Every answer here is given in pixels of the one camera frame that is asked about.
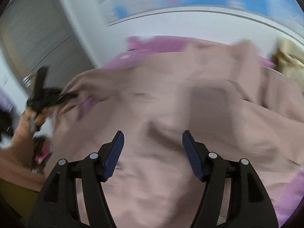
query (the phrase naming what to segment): pink blanket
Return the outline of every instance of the pink blanket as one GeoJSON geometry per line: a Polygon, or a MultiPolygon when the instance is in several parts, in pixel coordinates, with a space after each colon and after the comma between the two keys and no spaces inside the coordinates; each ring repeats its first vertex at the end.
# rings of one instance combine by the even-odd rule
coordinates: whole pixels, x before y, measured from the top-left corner
{"type": "MultiPolygon", "coordinates": [[[[150,55],[138,67],[78,75],[65,90],[79,97],[57,111],[45,173],[122,130],[123,169],[103,184],[117,226],[189,227],[202,194],[181,145],[189,129],[223,158],[248,158],[275,203],[303,162],[304,98],[294,82],[259,62],[250,42],[190,40],[184,52],[150,55]],[[90,96],[98,103],[78,120],[90,96]]],[[[78,198],[87,223],[79,185],[78,198]]]]}

